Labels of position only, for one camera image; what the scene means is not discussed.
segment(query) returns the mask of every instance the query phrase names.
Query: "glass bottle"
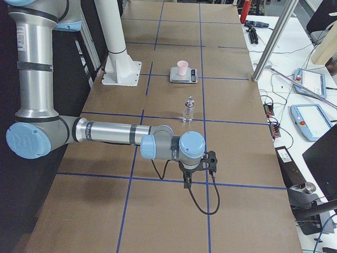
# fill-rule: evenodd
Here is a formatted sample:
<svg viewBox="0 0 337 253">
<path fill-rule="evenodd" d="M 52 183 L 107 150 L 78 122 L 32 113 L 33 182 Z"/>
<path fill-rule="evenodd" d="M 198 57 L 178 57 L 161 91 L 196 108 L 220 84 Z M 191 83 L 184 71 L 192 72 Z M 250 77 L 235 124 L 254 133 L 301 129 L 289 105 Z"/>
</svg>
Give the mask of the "glass bottle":
<svg viewBox="0 0 337 253">
<path fill-rule="evenodd" d="M 194 112 L 194 100 L 192 96 L 185 101 L 185 106 L 186 108 L 183 113 L 183 122 L 189 124 L 192 122 Z"/>
</svg>

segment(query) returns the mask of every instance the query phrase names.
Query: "brown cardboard surface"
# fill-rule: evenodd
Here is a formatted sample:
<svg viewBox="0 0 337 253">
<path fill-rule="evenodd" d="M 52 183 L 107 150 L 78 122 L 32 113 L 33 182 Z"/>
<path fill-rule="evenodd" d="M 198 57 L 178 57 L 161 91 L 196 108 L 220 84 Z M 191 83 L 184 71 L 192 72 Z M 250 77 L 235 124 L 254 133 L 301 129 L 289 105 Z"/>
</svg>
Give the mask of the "brown cardboard surface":
<svg viewBox="0 0 337 253">
<path fill-rule="evenodd" d="M 202 23 L 201 34 L 204 46 L 246 48 L 241 24 Z"/>
<path fill-rule="evenodd" d="M 266 123 L 257 83 L 205 79 L 204 93 L 207 120 Z"/>
<path fill-rule="evenodd" d="M 122 19 L 159 20 L 163 3 L 127 1 Z"/>
<path fill-rule="evenodd" d="M 155 43 L 159 21 L 122 19 L 126 42 Z"/>
<path fill-rule="evenodd" d="M 199 23 L 161 21 L 157 42 L 159 44 L 199 46 L 199 29 Z"/>
<path fill-rule="evenodd" d="M 284 187 L 268 126 L 207 122 L 206 132 L 217 182 Z"/>
<path fill-rule="evenodd" d="M 165 3 L 162 20 L 199 22 L 199 6 L 196 4 Z"/>
<path fill-rule="evenodd" d="M 154 53 L 152 74 L 169 75 L 177 62 L 185 60 L 189 67 L 199 70 L 201 76 L 201 54 L 198 46 L 157 45 Z"/>
<path fill-rule="evenodd" d="M 145 113 L 148 116 L 181 118 L 185 100 L 193 96 L 194 118 L 203 119 L 202 85 L 170 83 L 165 76 L 153 76 L 146 97 Z"/>
<path fill-rule="evenodd" d="M 204 77 L 248 80 L 253 75 L 247 49 L 215 48 L 203 49 Z"/>
<path fill-rule="evenodd" d="M 302 252 L 287 193 L 276 189 L 219 187 L 211 216 L 212 252 Z M 210 205 L 216 195 L 210 186 Z"/>
<path fill-rule="evenodd" d="M 141 115 L 147 81 L 147 76 L 140 76 L 137 87 L 125 87 L 102 85 L 100 79 L 96 79 L 83 111 Z"/>
<path fill-rule="evenodd" d="M 87 120 L 139 124 L 141 118 L 130 116 L 111 116 L 85 114 Z M 129 177 L 135 147 L 130 145 L 113 145 L 102 142 L 71 143 L 68 145 L 59 172 L 100 174 Z"/>
<path fill-rule="evenodd" d="M 151 62 L 153 61 L 156 51 L 154 45 L 127 43 L 126 49 L 132 60 L 142 62 L 141 74 L 149 74 Z"/>
<path fill-rule="evenodd" d="M 205 209 L 205 185 L 192 187 Z M 196 209 L 182 183 L 132 180 L 120 253 L 207 249 L 207 216 Z"/>
<path fill-rule="evenodd" d="M 236 8 L 231 4 L 201 4 L 201 22 L 240 24 Z"/>
<path fill-rule="evenodd" d="M 111 252 L 128 180 L 57 175 L 26 252 Z"/>
</svg>

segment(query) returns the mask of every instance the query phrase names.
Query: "plastic cup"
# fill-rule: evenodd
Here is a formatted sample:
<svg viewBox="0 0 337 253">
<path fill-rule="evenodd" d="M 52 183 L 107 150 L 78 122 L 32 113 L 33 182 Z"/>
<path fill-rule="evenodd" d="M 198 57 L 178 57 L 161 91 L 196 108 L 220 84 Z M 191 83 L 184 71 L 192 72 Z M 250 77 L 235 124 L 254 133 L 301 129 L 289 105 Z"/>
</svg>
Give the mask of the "plastic cup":
<svg viewBox="0 0 337 253">
<path fill-rule="evenodd" d="M 187 61 L 178 61 L 177 66 L 178 66 L 178 75 L 186 75 L 189 63 Z"/>
</svg>

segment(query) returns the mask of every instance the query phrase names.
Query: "blue tape line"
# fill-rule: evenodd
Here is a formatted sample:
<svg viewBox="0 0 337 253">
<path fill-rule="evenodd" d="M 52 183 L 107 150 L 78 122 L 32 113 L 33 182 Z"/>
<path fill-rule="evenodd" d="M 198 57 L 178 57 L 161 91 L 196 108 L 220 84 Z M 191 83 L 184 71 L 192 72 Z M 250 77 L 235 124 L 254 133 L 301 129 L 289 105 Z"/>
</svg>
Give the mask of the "blue tape line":
<svg viewBox="0 0 337 253">
<path fill-rule="evenodd" d="M 119 113 L 105 113 L 105 112 L 82 112 L 86 114 L 97 114 L 97 115 L 108 115 L 108 116 L 126 116 L 126 117 L 141 117 L 140 115 L 132 115 L 132 114 L 119 114 Z"/>
<path fill-rule="evenodd" d="M 146 87 L 146 91 L 145 91 L 145 96 L 147 96 L 147 94 L 148 94 L 148 87 L 149 87 L 149 85 L 150 85 L 150 80 L 151 80 L 152 66 L 153 66 L 153 61 L 151 62 L 150 73 L 149 73 L 149 75 L 148 75 L 148 80 L 147 80 L 147 87 Z"/>
<path fill-rule="evenodd" d="M 206 21 L 184 21 L 184 20 L 152 20 L 147 18 L 121 18 L 122 20 L 142 20 L 142 21 L 165 21 L 165 22 L 181 22 L 181 23 L 205 23 L 205 24 L 226 24 L 226 25 L 241 25 L 241 23 L 230 22 L 206 22 Z"/>
<path fill-rule="evenodd" d="M 199 29 L 200 29 L 200 45 L 202 45 L 202 28 L 201 28 L 201 7 L 199 4 Z M 205 138 L 205 149 L 207 150 L 207 137 L 206 137 L 206 105 L 205 105 L 205 92 L 204 92 L 204 65 L 203 65 L 203 51 L 202 46 L 200 47 L 200 57 L 201 57 L 201 87 L 202 87 L 202 107 L 203 107 L 203 124 L 204 124 L 204 138 Z M 207 212 L 210 212 L 210 193 L 209 193 L 209 178 L 207 176 L 207 171 L 205 171 L 206 176 L 206 204 Z M 209 253 L 212 253 L 212 241 L 211 241 L 211 220 L 210 215 L 207 215 L 207 235 L 208 235 L 208 247 Z"/>
<path fill-rule="evenodd" d="M 143 115 L 144 115 L 144 110 L 142 111 L 140 125 L 143 122 Z M 136 157 L 137 157 L 137 150 L 138 150 L 138 147 L 136 147 L 135 153 L 134 153 L 134 156 L 133 156 L 132 168 L 131 168 L 131 173 L 130 173 L 130 179 L 129 179 L 129 182 L 128 182 L 128 187 L 127 187 L 127 193 L 126 193 L 125 205 L 124 205 L 124 211 L 123 211 L 123 218 L 122 218 L 122 223 L 121 223 L 121 228 L 120 228 L 120 234 L 118 236 L 118 244 L 117 244 L 116 253 L 119 252 L 120 246 L 121 246 L 122 234 L 123 234 L 123 229 L 124 229 L 124 221 L 125 221 L 125 216 L 126 216 L 128 198 L 130 196 L 130 189 L 131 189 L 131 183 L 132 183 L 132 175 L 133 175 L 133 171 L 134 171 L 134 168 L 135 168 L 135 162 L 136 162 Z"/>
<path fill-rule="evenodd" d="M 163 15 L 163 9 L 164 9 L 164 2 L 162 4 L 162 10 L 160 12 L 160 18 L 159 18 L 159 24 L 158 24 L 158 30 L 157 30 L 157 36 L 156 36 L 156 41 L 155 41 L 155 45 L 154 45 L 154 51 L 156 51 L 156 47 L 157 47 L 157 41 L 158 41 L 158 35 L 159 35 L 159 29 L 160 29 L 160 23 L 162 20 L 162 15 Z"/>
<path fill-rule="evenodd" d="M 115 179 L 132 179 L 139 181 L 156 181 L 156 182 L 168 182 L 168 183 L 184 183 L 182 180 L 170 180 L 170 179 L 159 179 L 159 178 L 140 178 L 140 177 L 125 177 L 125 176 L 114 176 L 114 175 L 103 175 L 103 174 L 87 174 L 87 173 L 74 173 L 74 172 L 58 172 L 57 175 L 68 175 L 68 176 L 80 176 L 80 177 L 95 177 L 95 178 L 115 178 Z M 193 181 L 193 184 L 202 185 L 213 185 L 212 182 L 198 182 Z M 233 184 L 233 183 L 216 183 L 217 186 L 225 187 L 238 187 L 238 188 L 258 188 L 258 189 L 272 189 L 272 190 L 286 190 L 286 187 L 276 187 L 276 186 L 254 186 L 250 184 Z"/>
<path fill-rule="evenodd" d="M 141 115 L 132 115 L 132 114 L 118 114 L 118 113 L 103 113 L 103 112 L 82 112 L 86 114 L 98 114 L 98 115 L 108 115 L 108 116 L 125 116 L 125 117 L 142 117 Z M 164 120 L 181 120 L 181 118 L 169 118 L 169 117 L 160 117 L 160 116 L 146 116 L 143 118 L 149 119 L 164 119 Z M 268 125 L 267 123 L 255 123 L 255 122 L 240 122 L 240 121 L 228 121 L 228 120 L 203 120 L 203 119 L 193 119 L 194 121 L 205 121 L 205 122 L 216 122 L 216 123 L 231 123 L 231 124 L 248 124 L 248 125 Z"/>
<path fill-rule="evenodd" d="M 204 77 L 205 79 L 220 79 L 220 80 L 242 80 L 249 81 L 248 78 L 232 78 L 232 77 Z"/>
<path fill-rule="evenodd" d="M 218 48 L 248 49 L 247 47 L 236 47 L 236 46 L 218 46 Z"/>
<path fill-rule="evenodd" d="M 73 172 L 58 172 L 58 175 L 68 176 L 81 176 L 81 177 L 94 177 L 94 178 L 117 178 L 117 179 L 130 179 L 125 176 L 101 175 L 101 174 L 86 174 L 86 173 L 73 173 Z"/>
</svg>

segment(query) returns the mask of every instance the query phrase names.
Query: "black wire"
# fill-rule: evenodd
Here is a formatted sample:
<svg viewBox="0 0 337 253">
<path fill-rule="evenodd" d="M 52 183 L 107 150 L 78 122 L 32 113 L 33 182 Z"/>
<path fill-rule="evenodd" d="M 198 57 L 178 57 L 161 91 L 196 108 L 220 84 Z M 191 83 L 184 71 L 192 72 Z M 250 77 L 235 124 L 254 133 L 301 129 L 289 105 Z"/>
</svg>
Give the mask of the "black wire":
<svg viewBox="0 0 337 253">
<path fill-rule="evenodd" d="M 160 174 L 159 174 L 159 172 L 158 172 L 158 169 L 157 169 L 156 165 L 154 164 L 154 161 L 151 159 L 153 168 L 154 168 L 154 170 L 156 171 L 156 173 L 157 173 L 157 175 L 158 175 L 158 177 L 159 177 L 160 180 L 163 180 L 163 179 L 164 179 L 165 173 L 166 173 L 166 168 L 167 168 L 167 165 L 168 165 L 168 163 L 169 163 L 170 161 L 172 161 L 172 160 L 167 160 L 167 161 L 166 161 L 166 164 L 165 164 L 165 167 L 164 167 L 164 171 L 163 171 L 163 175 L 160 176 Z"/>
<path fill-rule="evenodd" d="M 131 145 L 128 143 L 115 143 L 115 142 L 107 142 L 107 141 L 101 141 L 101 143 L 111 144 L 111 145 L 128 145 L 128 146 L 140 146 L 139 144 Z"/>
<path fill-rule="evenodd" d="M 297 49 L 297 50 L 294 50 L 292 52 L 272 52 L 272 54 L 292 54 L 292 53 L 295 53 L 297 51 L 300 51 L 300 50 L 303 50 L 305 48 L 307 48 L 308 46 L 311 46 L 312 44 L 310 43 L 309 45 L 303 47 L 303 48 L 300 48 L 300 49 Z M 249 52 L 254 52 L 254 53 L 263 53 L 264 51 L 249 51 Z"/>
<path fill-rule="evenodd" d="M 219 191 L 216 187 L 216 184 L 215 184 L 215 176 L 212 176 L 212 180 L 213 180 L 213 185 L 214 185 L 214 189 L 216 191 L 216 195 L 217 195 L 217 206 L 215 208 L 215 210 L 213 212 L 205 212 L 204 210 L 201 209 L 201 207 L 199 206 L 199 204 L 196 202 L 196 199 L 192 193 L 192 190 L 191 190 L 191 185 L 189 183 L 189 180 L 187 178 L 187 175 L 186 173 L 184 172 L 184 175 L 185 175 L 185 179 L 186 179 L 186 183 L 187 183 L 187 188 L 189 190 L 189 193 L 193 199 L 193 202 L 195 203 L 195 206 L 199 209 L 200 212 L 202 212 L 204 215 L 214 215 L 217 213 L 217 211 L 219 210 L 219 207 L 220 207 L 220 194 L 219 194 Z"/>
<path fill-rule="evenodd" d="M 284 128 L 280 127 L 280 129 L 282 129 L 284 132 L 286 132 L 287 134 L 289 134 L 289 136 L 291 137 L 291 145 L 289 148 L 286 149 L 290 149 L 293 145 L 294 145 L 294 138 L 292 137 L 292 135 Z"/>
</svg>

